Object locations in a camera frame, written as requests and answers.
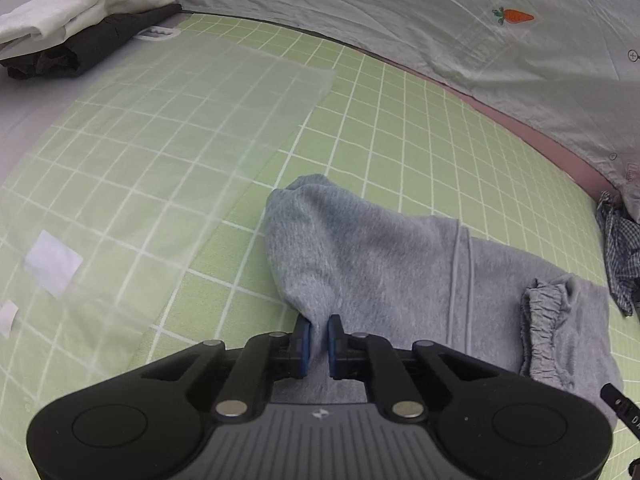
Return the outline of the green grid cutting mat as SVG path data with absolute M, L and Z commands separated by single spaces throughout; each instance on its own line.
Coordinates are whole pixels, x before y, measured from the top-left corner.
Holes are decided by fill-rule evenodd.
M 605 280 L 594 203 L 565 172 L 450 92 L 352 48 L 278 26 L 197 15 L 181 32 L 212 35 L 307 66 L 333 70 L 329 93 L 215 226 L 129 362 L 114 373 L 70 359 L 1 357 L 1 474 L 34 476 L 25 448 L 43 404 L 209 337 L 230 347 L 286 330 L 264 254 L 265 201 L 303 174 L 324 174 L 371 203 L 403 214 L 459 219 L 470 232 L 527 250 L 595 283 Z M 85 77 L 1 83 L 1 188 L 48 129 L 134 41 Z

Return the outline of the black folded garment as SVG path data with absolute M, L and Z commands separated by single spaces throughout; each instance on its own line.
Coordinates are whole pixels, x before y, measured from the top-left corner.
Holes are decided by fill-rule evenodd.
M 141 13 L 112 14 L 58 46 L 7 58 L 1 66 L 8 71 L 10 78 L 17 80 L 79 77 L 103 62 L 138 32 L 181 11 L 179 3 L 171 3 Z

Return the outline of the white folded garment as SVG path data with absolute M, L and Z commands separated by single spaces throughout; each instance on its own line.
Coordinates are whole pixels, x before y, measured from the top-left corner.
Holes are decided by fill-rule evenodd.
M 30 0 L 1 17 L 1 57 L 58 46 L 112 14 L 140 13 L 175 0 Z

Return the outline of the blue plaid shirt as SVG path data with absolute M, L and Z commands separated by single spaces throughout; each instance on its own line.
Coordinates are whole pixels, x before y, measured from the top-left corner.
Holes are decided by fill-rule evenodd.
M 603 238 L 603 261 L 610 294 L 623 316 L 639 312 L 639 225 L 623 201 L 602 192 L 596 219 Z

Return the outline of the grey carrot print sheet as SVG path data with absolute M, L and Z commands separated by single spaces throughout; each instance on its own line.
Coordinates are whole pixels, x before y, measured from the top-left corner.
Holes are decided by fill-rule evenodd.
M 179 0 L 353 44 L 533 127 L 639 192 L 639 0 Z

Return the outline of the translucent plastic zipper bag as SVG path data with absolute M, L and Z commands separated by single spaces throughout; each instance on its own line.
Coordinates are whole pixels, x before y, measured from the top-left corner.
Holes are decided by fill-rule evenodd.
M 142 42 L 1 189 L 5 361 L 125 366 L 217 223 L 333 70 L 212 35 Z

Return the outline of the grey sweatpants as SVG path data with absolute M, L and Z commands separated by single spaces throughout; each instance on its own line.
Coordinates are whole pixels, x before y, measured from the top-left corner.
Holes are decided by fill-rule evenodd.
M 312 325 L 308 374 L 278 382 L 278 402 L 366 397 L 329 375 L 331 315 L 348 332 L 401 349 L 428 339 L 591 403 L 622 384 L 605 288 L 457 220 L 398 214 L 313 174 L 268 197 L 264 232 L 279 294 Z

